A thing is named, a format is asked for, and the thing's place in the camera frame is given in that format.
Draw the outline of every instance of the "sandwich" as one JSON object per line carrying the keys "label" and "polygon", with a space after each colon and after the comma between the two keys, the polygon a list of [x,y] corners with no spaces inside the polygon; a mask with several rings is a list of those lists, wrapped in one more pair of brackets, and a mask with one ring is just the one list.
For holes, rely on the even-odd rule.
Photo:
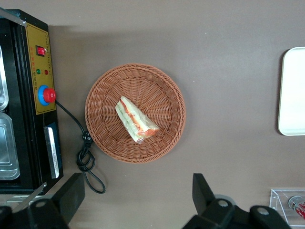
{"label": "sandwich", "polygon": [[126,130],[136,143],[155,135],[160,129],[129,99],[122,96],[115,106]]}

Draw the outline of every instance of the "wicker basket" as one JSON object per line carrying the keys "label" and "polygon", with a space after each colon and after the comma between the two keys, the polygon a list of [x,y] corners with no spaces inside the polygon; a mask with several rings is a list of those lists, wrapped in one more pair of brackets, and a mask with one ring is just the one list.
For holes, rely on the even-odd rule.
{"label": "wicker basket", "polygon": [[[155,122],[160,131],[135,143],[115,106],[124,95]],[[129,163],[154,161],[178,142],[185,124],[185,104],[174,81],[161,70],[130,63],[110,69],[91,88],[85,117],[96,145],[109,156]]]}

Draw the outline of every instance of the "red button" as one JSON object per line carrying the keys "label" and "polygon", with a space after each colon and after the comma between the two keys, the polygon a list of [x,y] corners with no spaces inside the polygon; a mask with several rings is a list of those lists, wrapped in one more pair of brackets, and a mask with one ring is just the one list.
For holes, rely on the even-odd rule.
{"label": "red button", "polygon": [[40,46],[36,46],[36,48],[37,48],[37,55],[39,55],[39,56],[45,55],[44,48],[42,48]]}
{"label": "red button", "polygon": [[47,103],[54,103],[56,100],[56,93],[52,88],[44,89],[42,96],[44,101],[46,101]]}

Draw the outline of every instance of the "black cable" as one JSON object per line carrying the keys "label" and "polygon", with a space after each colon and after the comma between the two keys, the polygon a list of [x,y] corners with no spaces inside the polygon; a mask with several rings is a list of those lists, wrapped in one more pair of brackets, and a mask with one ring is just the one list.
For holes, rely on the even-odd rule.
{"label": "black cable", "polygon": [[[85,131],[84,128],[82,127],[82,125],[80,124],[80,122],[63,105],[61,105],[57,100],[56,100],[56,104],[62,110],[64,110],[77,123],[77,125],[81,129],[82,139],[84,141],[84,145],[82,146],[81,151],[79,151],[78,154],[77,154],[76,164],[77,164],[79,170],[81,172],[83,172],[83,174],[85,176],[85,180],[86,180],[89,188],[91,188],[92,191],[94,191],[98,194],[105,193],[106,192],[106,187],[105,187],[104,183],[93,172],[91,172],[91,170],[95,166],[95,157],[92,155],[92,153],[89,150],[92,143],[93,143],[93,139],[91,138],[90,133],[88,131]],[[101,186],[103,188],[102,191],[98,191],[97,189],[95,189],[92,186],[92,184],[90,183],[86,173],[89,173],[91,176],[93,176],[93,178],[95,178],[101,184]]]}

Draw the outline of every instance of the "yellow control panel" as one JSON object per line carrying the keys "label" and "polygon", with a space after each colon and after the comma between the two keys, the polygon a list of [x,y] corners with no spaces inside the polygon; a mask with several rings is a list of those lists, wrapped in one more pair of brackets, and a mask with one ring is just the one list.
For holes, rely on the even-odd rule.
{"label": "yellow control panel", "polygon": [[26,27],[36,114],[56,110],[49,33]]}

